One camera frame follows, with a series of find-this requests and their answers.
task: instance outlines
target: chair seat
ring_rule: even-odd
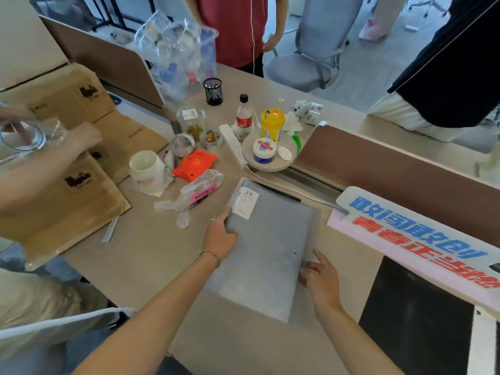
[[[321,64],[324,82],[332,78],[329,67]],[[264,68],[266,78],[302,92],[310,92],[321,86],[315,61],[300,54],[276,56]]]

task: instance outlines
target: pen holder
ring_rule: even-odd
[[[213,107],[222,104],[222,81],[216,77],[211,77],[203,81],[207,104]]]

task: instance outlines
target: gray plastic folder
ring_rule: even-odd
[[[207,288],[288,322],[302,257],[319,210],[248,179],[240,181],[229,205],[233,213],[226,227],[240,231],[238,242]]]

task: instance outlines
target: yellow lid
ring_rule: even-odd
[[[283,127],[285,121],[284,113],[278,109],[265,110],[260,117],[260,123],[266,126],[267,129],[279,130]]]

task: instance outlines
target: black pants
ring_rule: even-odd
[[[237,68],[240,71],[246,73],[253,73],[255,76],[264,77],[264,65],[262,64],[262,57],[264,53],[261,52],[260,55],[252,63],[248,63],[243,67]]]

